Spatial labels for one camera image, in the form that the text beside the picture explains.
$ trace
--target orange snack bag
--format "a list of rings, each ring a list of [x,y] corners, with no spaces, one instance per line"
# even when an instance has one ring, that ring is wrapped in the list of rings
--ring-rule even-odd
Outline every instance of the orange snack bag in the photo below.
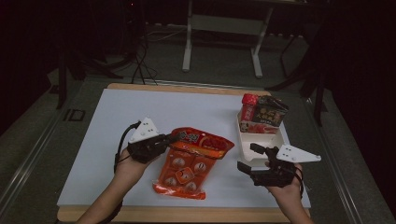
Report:
[[[193,128],[178,128],[171,133],[179,141],[170,145],[158,181],[153,184],[157,193],[181,198],[206,197],[201,189],[206,176],[215,164],[234,146],[231,141]]]

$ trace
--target table leg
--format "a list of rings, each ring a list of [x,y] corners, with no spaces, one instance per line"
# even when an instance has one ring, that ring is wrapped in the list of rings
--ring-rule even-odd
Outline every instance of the table leg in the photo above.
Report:
[[[260,66],[259,51],[262,46],[262,41],[264,40],[265,32],[267,30],[273,10],[274,9],[272,7],[268,8],[265,21],[262,23],[262,28],[259,33],[259,39],[257,41],[256,47],[251,49],[251,59],[253,60],[254,74],[257,78],[262,78],[262,67]]]
[[[191,61],[191,17],[192,17],[192,0],[189,0],[189,15],[187,18],[187,42],[186,48],[184,49],[184,59],[183,59],[183,72],[190,71],[190,61]]]

